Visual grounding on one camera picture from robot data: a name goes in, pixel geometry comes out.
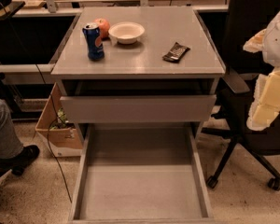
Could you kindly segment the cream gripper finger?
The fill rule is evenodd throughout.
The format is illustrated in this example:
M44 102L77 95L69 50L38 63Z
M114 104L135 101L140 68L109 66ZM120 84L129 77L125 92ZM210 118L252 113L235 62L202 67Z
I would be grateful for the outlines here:
M280 68L268 75L259 75L246 126L252 131L268 128L280 113Z
M266 30L263 29L252 36L248 41L243 45L243 50L251 53L256 53L263 50L263 38Z

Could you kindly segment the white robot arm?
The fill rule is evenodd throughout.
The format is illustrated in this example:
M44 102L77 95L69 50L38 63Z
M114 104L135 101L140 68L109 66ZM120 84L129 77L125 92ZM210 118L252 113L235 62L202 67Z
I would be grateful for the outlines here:
M250 130L268 128L280 113L280 11L269 25L245 42L243 50L262 52L263 61L273 67L269 75L259 75L246 125Z

